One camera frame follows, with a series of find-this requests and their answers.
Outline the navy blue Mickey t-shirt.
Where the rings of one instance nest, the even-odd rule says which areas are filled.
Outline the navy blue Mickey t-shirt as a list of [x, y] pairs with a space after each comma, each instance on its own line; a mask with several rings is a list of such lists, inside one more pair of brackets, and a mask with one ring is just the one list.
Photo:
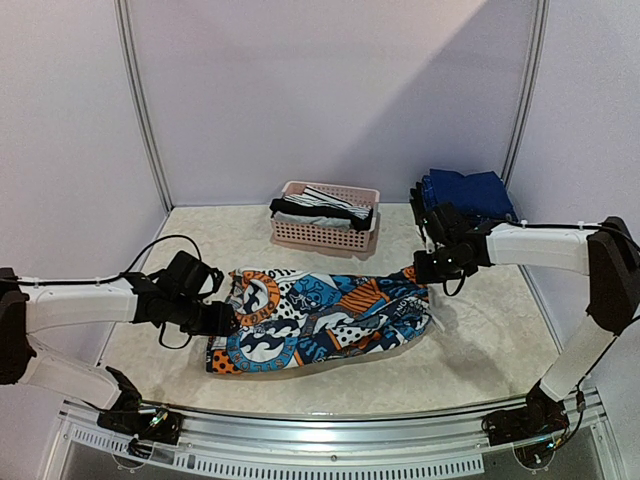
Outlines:
[[505, 185], [493, 171], [463, 175], [431, 169], [427, 175], [433, 180], [439, 204], [451, 203], [462, 215], [472, 218], [517, 219]]

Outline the orange patterned garment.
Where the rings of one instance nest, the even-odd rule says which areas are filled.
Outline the orange patterned garment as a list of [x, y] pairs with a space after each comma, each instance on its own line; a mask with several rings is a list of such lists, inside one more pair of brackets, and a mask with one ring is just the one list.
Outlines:
[[240, 328], [212, 336], [215, 375], [280, 372], [385, 353], [417, 340], [433, 316], [413, 268], [386, 276], [239, 268], [226, 298]]

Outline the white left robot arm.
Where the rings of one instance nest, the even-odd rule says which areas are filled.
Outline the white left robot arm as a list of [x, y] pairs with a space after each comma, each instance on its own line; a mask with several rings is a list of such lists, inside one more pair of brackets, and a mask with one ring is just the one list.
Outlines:
[[148, 426], [136, 387], [120, 371], [96, 367], [38, 339], [40, 332], [89, 324], [175, 325], [187, 337], [228, 337], [240, 328], [231, 305], [211, 301], [220, 270], [180, 251], [152, 274], [122, 272], [94, 280], [20, 278], [1, 271], [1, 383], [24, 384], [80, 400], [128, 434]]

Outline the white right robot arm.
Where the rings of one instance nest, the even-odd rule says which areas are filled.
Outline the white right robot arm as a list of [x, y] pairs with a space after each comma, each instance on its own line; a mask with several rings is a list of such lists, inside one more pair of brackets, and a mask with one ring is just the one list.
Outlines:
[[539, 435], [556, 417], [550, 400], [564, 399], [588, 378], [638, 321], [638, 241], [618, 216], [595, 223], [504, 219], [472, 224], [450, 203], [412, 209], [425, 242], [414, 255], [420, 282], [464, 282], [480, 269], [502, 266], [526, 274], [561, 346], [536, 386], [546, 398], [536, 398], [517, 415], [524, 435]]

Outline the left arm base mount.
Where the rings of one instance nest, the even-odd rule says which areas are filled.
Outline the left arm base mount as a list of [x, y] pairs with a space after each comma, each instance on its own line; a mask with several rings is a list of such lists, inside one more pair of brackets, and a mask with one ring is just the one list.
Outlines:
[[126, 453], [147, 460], [156, 444], [176, 446], [184, 416], [166, 407], [144, 405], [133, 383], [119, 370], [106, 367], [115, 379], [118, 397], [112, 407], [99, 410], [97, 425], [130, 437]]

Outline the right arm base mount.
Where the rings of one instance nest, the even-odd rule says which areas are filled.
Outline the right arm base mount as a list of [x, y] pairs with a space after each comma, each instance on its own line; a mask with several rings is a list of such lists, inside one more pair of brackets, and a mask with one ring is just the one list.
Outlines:
[[532, 472], [544, 470], [582, 425], [586, 401], [579, 387], [576, 387], [575, 403], [579, 417], [571, 426], [564, 401], [549, 399], [535, 386], [522, 407], [500, 409], [485, 415], [481, 428], [490, 446], [511, 444], [520, 466]]

